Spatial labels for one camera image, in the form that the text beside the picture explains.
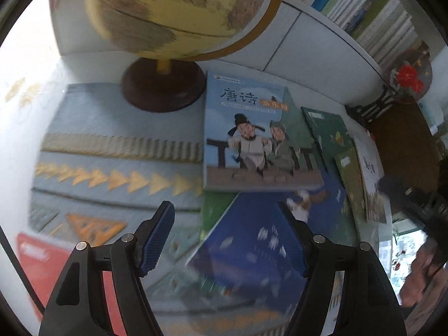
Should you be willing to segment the person's right hand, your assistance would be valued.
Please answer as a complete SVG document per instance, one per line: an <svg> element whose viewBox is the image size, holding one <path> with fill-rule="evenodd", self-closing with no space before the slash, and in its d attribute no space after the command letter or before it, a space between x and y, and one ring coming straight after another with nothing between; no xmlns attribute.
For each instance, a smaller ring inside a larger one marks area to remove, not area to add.
<svg viewBox="0 0 448 336"><path fill-rule="evenodd" d="M411 264L411 271L399 291L402 307L409 308L422 301L430 281L440 276L437 272L440 272L443 266L434 262L437 249L436 242L429 237L418 249Z"/></svg>

